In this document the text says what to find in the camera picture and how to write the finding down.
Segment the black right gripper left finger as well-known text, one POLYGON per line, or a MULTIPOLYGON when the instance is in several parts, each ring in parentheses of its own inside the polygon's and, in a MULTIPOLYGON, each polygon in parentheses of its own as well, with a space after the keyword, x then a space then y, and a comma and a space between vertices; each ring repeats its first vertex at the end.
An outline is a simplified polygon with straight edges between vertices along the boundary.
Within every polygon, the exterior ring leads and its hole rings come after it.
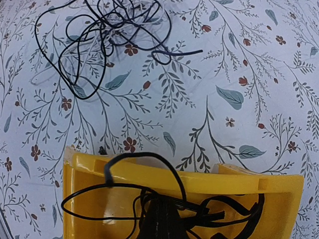
POLYGON ((146 196, 146 198, 143 199, 142 202, 142 209, 144 209, 146 203, 149 203, 149 206, 145 212, 145 217, 142 220, 137 238, 161 239, 161 200, 159 198, 156 198, 155 196, 146 196))

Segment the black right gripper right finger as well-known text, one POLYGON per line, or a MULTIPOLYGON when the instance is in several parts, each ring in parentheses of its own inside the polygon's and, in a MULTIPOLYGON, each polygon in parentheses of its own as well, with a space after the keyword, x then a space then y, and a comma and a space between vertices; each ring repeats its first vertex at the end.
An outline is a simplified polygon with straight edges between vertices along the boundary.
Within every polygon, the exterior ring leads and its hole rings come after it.
POLYGON ((161 205, 161 238, 188 239, 189 236, 174 201, 169 198, 163 198, 161 205))

